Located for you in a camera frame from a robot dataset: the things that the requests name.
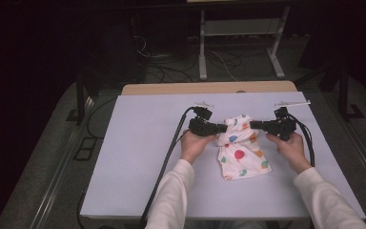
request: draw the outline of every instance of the hand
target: hand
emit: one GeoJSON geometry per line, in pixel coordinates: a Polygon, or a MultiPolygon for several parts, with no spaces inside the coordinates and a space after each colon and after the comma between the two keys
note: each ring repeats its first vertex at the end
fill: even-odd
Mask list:
{"type": "Polygon", "coordinates": [[[301,135],[292,133],[288,141],[283,141],[271,134],[266,134],[266,137],[277,145],[278,152],[288,160],[291,168],[297,174],[312,167],[304,155],[304,142],[301,135]]]}
{"type": "Polygon", "coordinates": [[[206,145],[213,140],[216,140],[216,135],[198,136],[191,131],[186,131],[181,139],[182,155],[180,158],[193,164],[195,159],[203,153],[206,145]]]}

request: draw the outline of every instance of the dark background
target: dark background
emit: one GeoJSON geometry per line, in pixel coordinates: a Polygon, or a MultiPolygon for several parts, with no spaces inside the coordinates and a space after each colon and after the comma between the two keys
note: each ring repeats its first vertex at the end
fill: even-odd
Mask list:
{"type": "MultiPolygon", "coordinates": [[[[135,52],[133,32],[148,37],[149,45],[164,49],[167,44],[181,44],[171,46],[182,48],[174,52],[184,52],[186,38],[198,35],[199,14],[195,10],[138,14],[70,10],[109,3],[133,4],[0,0],[0,214],[56,103],[77,77],[88,75],[83,80],[89,82],[90,94],[139,83],[145,62],[135,52]],[[132,17],[136,23],[133,30],[132,17]]],[[[211,16],[243,17],[249,10],[215,11],[211,16]]],[[[271,16],[270,12],[258,13],[271,16]]],[[[318,68],[342,56],[352,77],[366,87],[366,3],[295,5],[284,33],[311,35],[301,67],[318,68]]]]}

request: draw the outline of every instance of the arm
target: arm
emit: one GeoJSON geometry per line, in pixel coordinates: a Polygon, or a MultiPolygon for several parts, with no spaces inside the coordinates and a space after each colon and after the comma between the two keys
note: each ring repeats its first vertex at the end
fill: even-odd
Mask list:
{"type": "Polygon", "coordinates": [[[277,150],[298,173],[294,183],[316,228],[366,228],[336,187],[324,180],[306,159],[301,135],[293,133],[288,141],[270,134],[266,137],[277,145],[277,150]]]}
{"type": "Polygon", "coordinates": [[[200,137],[190,131],[184,134],[181,139],[182,155],[173,170],[162,177],[159,183],[146,228],[183,228],[187,193],[194,180],[192,164],[206,145],[215,139],[215,135],[200,137]]]}

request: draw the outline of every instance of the table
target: table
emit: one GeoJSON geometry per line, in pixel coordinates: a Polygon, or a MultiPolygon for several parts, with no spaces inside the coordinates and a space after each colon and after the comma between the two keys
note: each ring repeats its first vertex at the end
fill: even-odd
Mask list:
{"type": "MultiPolygon", "coordinates": [[[[194,102],[214,104],[210,119],[213,123],[242,114],[272,120],[275,119],[274,103],[305,101],[303,94],[295,90],[294,84],[291,85],[288,81],[266,81],[126,87],[115,103],[80,214],[94,219],[138,219],[151,194],[178,120],[194,102]]],[[[310,108],[291,107],[289,112],[311,130],[317,170],[365,218],[310,108]]],[[[188,196],[188,218],[268,220],[309,217],[293,185],[296,174],[263,133],[258,140],[273,171],[242,180],[224,180],[216,160],[216,144],[207,146],[193,166],[196,178],[188,196]]],[[[166,172],[171,170],[179,155],[180,149],[176,147],[166,172]]]]}

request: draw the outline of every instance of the white surface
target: white surface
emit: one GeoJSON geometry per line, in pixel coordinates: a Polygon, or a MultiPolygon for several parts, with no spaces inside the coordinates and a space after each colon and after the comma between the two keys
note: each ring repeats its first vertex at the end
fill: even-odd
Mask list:
{"type": "MultiPolygon", "coordinates": [[[[137,218],[144,211],[176,126],[195,102],[213,104],[213,123],[250,115],[274,120],[274,104],[305,101],[302,93],[122,95],[117,98],[81,215],[92,218],[137,218]]],[[[308,106],[288,108],[311,130],[317,170],[331,181],[363,217],[349,184],[339,169],[308,106]]],[[[189,112],[183,129],[194,113],[189,112]]],[[[213,142],[194,164],[195,182],[188,197],[187,217],[201,219],[305,218],[309,214],[293,185],[295,172],[260,132],[259,144],[273,171],[267,175],[226,181],[213,142]]],[[[170,171],[180,156],[177,144],[170,171]]]]}

